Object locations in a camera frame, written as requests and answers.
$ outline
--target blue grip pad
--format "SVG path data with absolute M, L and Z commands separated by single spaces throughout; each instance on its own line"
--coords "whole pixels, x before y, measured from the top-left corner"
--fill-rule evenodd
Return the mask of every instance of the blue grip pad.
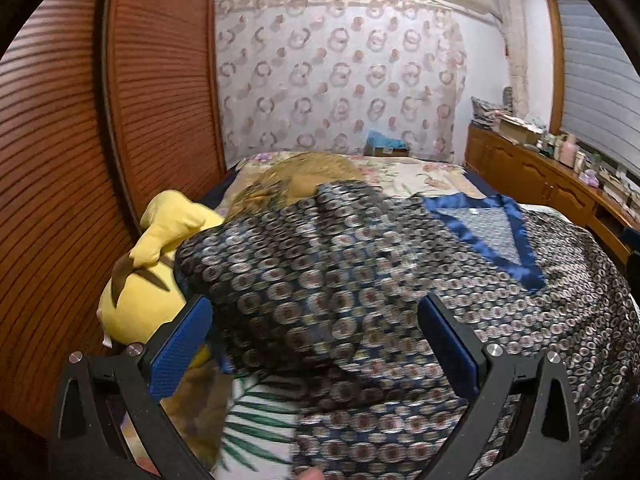
M 457 396 L 471 402 L 480 394 L 478 368 L 428 296 L 418 303 L 418 325 Z
M 211 327 L 212 307 L 201 297 L 151 362 L 149 393 L 160 401 L 171 397 Z

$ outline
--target cardboard box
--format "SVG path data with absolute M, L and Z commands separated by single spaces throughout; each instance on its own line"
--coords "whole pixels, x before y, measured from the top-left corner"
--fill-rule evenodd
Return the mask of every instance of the cardboard box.
M 609 174 L 608 171 L 600 171 L 598 179 L 604 184 L 604 192 L 620 205 L 626 204 L 629 200 L 630 191 L 615 176 Z
M 396 150 L 395 148 L 374 148 L 370 144 L 364 147 L 366 156 L 409 156 L 409 150 Z
M 540 139 L 540 134 L 524 126 L 513 123 L 511 121 L 500 118 L 498 124 L 498 133 L 512 142 L 517 144 L 532 144 L 536 145 L 536 142 Z

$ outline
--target yellow plush toy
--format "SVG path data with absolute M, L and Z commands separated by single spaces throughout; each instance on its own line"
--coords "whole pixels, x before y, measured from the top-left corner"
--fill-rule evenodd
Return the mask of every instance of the yellow plush toy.
M 171 321 L 185 305 L 174 280 L 175 250 L 183 240 L 222 221 L 178 191 L 156 195 L 140 220 L 140 240 L 116 263 L 100 297 L 97 315 L 106 334 L 125 345 L 146 343 L 162 323 Z M 191 366 L 208 358 L 202 348 Z

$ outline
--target plush ear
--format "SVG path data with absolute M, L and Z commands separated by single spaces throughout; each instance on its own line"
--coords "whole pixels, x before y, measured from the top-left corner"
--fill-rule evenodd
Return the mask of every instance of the plush ear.
M 129 251 L 133 268 L 156 263 L 162 248 L 197 233 L 206 221 L 201 208 L 194 207 L 194 203 L 182 193 L 174 190 L 159 193 L 151 200 L 140 220 L 145 232 Z

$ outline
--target blue cloth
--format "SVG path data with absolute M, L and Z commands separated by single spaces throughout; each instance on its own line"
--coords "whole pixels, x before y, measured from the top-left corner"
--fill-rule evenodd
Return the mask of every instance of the blue cloth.
M 484 196 L 493 196 L 498 193 L 493 187 L 489 186 L 489 183 L 475 171 L 466 168 L 465 176 L 466 179 L 474 186 L 476 186 L 476 189 Z
M 409 146 L 402 139 L 391 139 L 386 135 L 370 130 L 367 137 L 367 144 L 374 148 L 391 148 L 393 150 L 408 150 Z
M 207 206 L 209 209 L 217 208 L 222 202 L 226 190 L 229 189 L 231 184 L 233 184 L 234 180 L 236 179 L 236 176 L 238 176 L 239 171 L 240 170 L 238 170 L 238 165 L 236 164 L 226 172 L 226 175 L 222 182 L 211 188 L 204 196 L 200 197 L 198 199 L 198 202 Z
M 636 231 L 635 229 L 632 229 L 631 227 L 625 227 L 625 230 L 622 231 L 620 241 L 623 244 L 631 247 L 634 251 L 640 252 L 640 232 Z
M 544 274 L 536 265 L 536 258 L 529 245 L 520 208 L 518 208 L 518 204 L 513 198 L 500 194 L 487 198 L 471 198 L 463 193 L 458 193 L 449 196 L 425 198 L 423 199 L 423 205 L 434 216 L 442 220 L 447 228 L 455 233 L 460 240 L 471 245 L 476 253 L 489 260 L 515 280 L 518 280 L 527 290 L 536 292 L 545 286 Z M 442 212 L 443 209 L 461 208 L 503 209 L 509 219 L 513 240 L 522 264 L 516 264 L 500 256 L 480 238 L 477 238 L 460 220 Z

